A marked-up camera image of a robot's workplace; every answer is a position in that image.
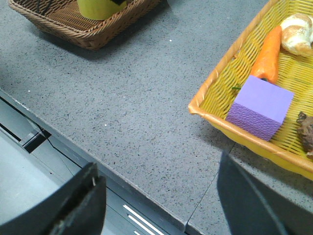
toy bread roll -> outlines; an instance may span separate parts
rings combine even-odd
[[[313,56],[313,18],[297,13],[286,18],[282,23],[282,47],[295,55]]]

purple cube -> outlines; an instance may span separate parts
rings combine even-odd
[[[250,75],[226,120],[269,141],[283,124],[293,93]]]

black object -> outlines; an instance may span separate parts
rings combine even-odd
[[[233,235],[313,234],[313,215],[258,181],[223,153],[218,193]]]
[[[46,200],[0,226],[0,235],[99,235],[106,181],[89,163]]]

drawer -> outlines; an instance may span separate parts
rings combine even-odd
[[[112,209],[121,215],[125,220],[137,228],[140,235],[169,235],[149,220],[145,215],[133,208],[109,189],[107,190],[107,204],[110,205]]]

carrot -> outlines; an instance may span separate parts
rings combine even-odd
[[[265,78],[276,84],[278,80],[278,56],[281,44],[282,28],[275,27],[264,39],[260,54],[251,69],[251,75]]]

